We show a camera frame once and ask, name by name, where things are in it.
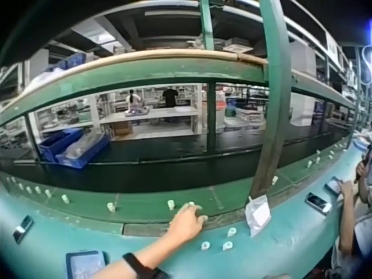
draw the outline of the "smartphone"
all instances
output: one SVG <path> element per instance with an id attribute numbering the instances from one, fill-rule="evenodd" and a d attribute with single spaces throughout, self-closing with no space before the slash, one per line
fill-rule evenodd
<path id="1" fill-rule="evenodd" d="M 313 193 L 308 193 L 305 202 L 323 215 L 327 215 L 332 209 L 332 204 Z"/>
<path id="2" fill-rule="evenodd" d="M 339 195 L 341 193 L 341 189 L 339 187 L 339 184 L 341 183 L 341 180 L 338 179 L 336 176 L 332 177 L 331 180 L 325 185 L 325 187 L 330 190 L 333 194 Z"/>
<path id="3" fill-rule="evenodd" d="M 19 244 L 23 239 L 24 235 L 29 231 L 31 226 L 34 224 L 34 220 L 27 215 L 21 224 L 16 227 L 16 230 L 13 233 L 14 240 Z"/>

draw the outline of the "hand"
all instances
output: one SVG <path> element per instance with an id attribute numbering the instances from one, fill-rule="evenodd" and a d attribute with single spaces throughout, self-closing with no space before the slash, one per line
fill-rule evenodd
<path id="1" fill-rule="evenodd" d="M 186 203 L 170 222 L 167 235 L 183 244 L 196 237 L 208 219 L 206 215 L 197 217 L 196 211 L 201 209 L 198 205 Z"/>
<path id="2" fill-rule="evenodd" d="M 351 181 L 341 182 L 339 184 L 341 193 L 344 196 L 344 199 L 353 197 L 353 184 Z"/>
<path id="3" fill-rule="evenodd" d="M 355 171 L 358 175 L 360 175 L 361 178 L 366 178 L 367 176 L 367 167 L 363 164 L 362 161 L 359 162 L 359 164 L 356 166 Z"/>

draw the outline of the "black shirt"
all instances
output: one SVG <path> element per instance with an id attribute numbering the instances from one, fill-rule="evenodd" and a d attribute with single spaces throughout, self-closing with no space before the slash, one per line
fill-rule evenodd
<path id="1" fill-rule="evenodd" d="M 167 89 L 163 92 L 166 108 L 173 108 L 176 106 L 176 96 L 178 96 L 178 92 L 174 89 Z"/>

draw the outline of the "small white component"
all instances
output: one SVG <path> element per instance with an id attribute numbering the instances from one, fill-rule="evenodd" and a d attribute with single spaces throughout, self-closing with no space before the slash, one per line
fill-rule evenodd
<path id="1" fill-rule="evenodd" d="M 222 250 L 223 251 L 230 250 L 232 247 L 233 247 L 233 243 L 231 241 L 227 241 L 223 244 Z"/>
<path id="2" fill-rule="evenodd" d="M 49 191 L 49 189 L 46 189 L 45 190 L 45 194 L 47 195 L 47 197 L 50 199 L 52 197 L 52 194 L 51 192 Z"/>
<path id="3" fill-rule="evenodd" d="M 63 200 L 65 203 L 67 203 L 67 204 L 70 203 L 70 200 L 68 199 L 67 195 L 62 195 L 62 200 Z"/>
<path id="4" fill-rule="evenodd" d="M 232 237 L 234 236 L 235 234 L 237 233 L 237 229 L 236 228 L 230 228 L 227 232 L 227 237 Z"/>
<path id="5" fill-rule="evenodd" d="M 273 177 L 273 182 L 272 182 L 271 184 L 272 184 L 272 185 L 275 185 L 276 182 L 278 182 L 278 179 L 279 179 L 279 177 L 274 176 L 274 177 Z"/>
<path id="6" fill-rule="evenodd" d="M 208 250 L 210 248 L 210 243 L 208 241 L 204 241 L 202 243 L 202 250 Z"/>
<path id="7" fill-rule="evenodd" d="M 169 207 L 169 210 L 173 210 L 174 209 L 174 200 L 170 199 L 168 201 L 168 207 Z"/>
<path id="8" fill-rule="evenodd" d="M 107 208 L 111 211 L 111 212 L 115 212 L 115 206 L 112 202 L 109 202 L 107 204 Z"/>

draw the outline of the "teal conveyor surface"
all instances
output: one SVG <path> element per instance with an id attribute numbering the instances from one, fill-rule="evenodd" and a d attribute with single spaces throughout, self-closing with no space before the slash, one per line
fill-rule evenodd
<path id="1" fill-rule="evenodd" d="M 161 268 L 173 279 L 258 279 L 282 273 L 290 274 L 293 279 L 303 278 L 338 236 L 340 210 L 335 204 L 336 198 L 327 192 L 324 184 L 332 176 L 353 179 L 361 153 L 352 144 L 315 182 L 272 208 L 271 221 L 254 238 L 249 236 L 248 226 L 243 221 L 204 231 L 165 261 Z M 19 278 L 63 279 L 66 278 L 65 255 L 69 252 L 104 251 L 112 262 L 155 240 L 70 226 L 40 215 L 32 205 L 10 196 L 4 187 L 1 191 L 0 256 Z M 310 191 L 334 204 L 328 216 L 305 204 L 305 196 Z M 27 214 L 35 223 L 17 245 L 12 234 Z M 235 227 L 237 233 L 227 239 L 230 227 Z M 222 246 L 228 240 L 234 247 L 223 252 Z M 210 249 L 201 250 L 203 241 L 210 242 Z"/>

